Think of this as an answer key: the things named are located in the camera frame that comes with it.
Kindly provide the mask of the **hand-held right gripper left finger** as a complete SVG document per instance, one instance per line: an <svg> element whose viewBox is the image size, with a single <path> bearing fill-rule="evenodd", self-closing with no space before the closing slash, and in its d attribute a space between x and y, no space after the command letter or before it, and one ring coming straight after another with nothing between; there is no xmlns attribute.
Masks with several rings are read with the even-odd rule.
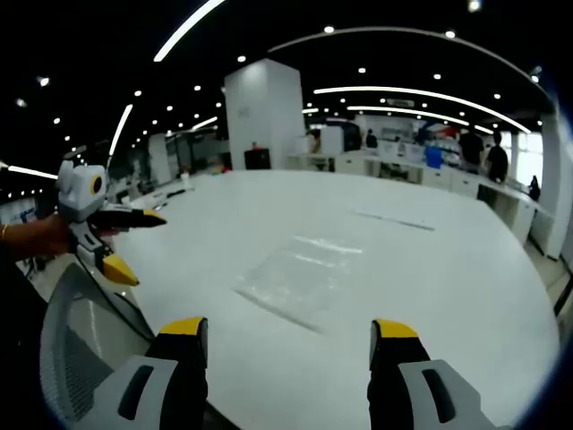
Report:
<svg viewBox="0 0 573 430"><path fill-rule="evenodd" d="M201 429L208 395L208 319L165 326L94 391L83 429Z"/></svg>

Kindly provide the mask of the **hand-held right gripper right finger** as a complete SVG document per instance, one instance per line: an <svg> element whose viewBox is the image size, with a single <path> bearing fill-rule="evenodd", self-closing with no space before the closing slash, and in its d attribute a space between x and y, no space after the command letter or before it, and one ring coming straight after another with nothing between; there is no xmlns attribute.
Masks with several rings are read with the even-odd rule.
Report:
<svg viewBox="0 0 573 430"><path fill-rule="evenodd" d="M371 325L372 429L495 429L481 396L446 361L430 359L409 326L376 319Z"/></svg>

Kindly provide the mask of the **person's left hand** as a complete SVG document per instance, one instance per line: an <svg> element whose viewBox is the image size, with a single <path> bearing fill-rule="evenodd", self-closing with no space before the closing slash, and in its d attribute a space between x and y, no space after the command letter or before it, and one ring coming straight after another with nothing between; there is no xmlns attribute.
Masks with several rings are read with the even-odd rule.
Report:
<svg viewBox="0 0 573 430"><path fill-rule="evenodd" d="M7 246L15 261L20 261L69 253L72 234L66 219L54 213L29 223L3 225L1 243Z"/></svg>

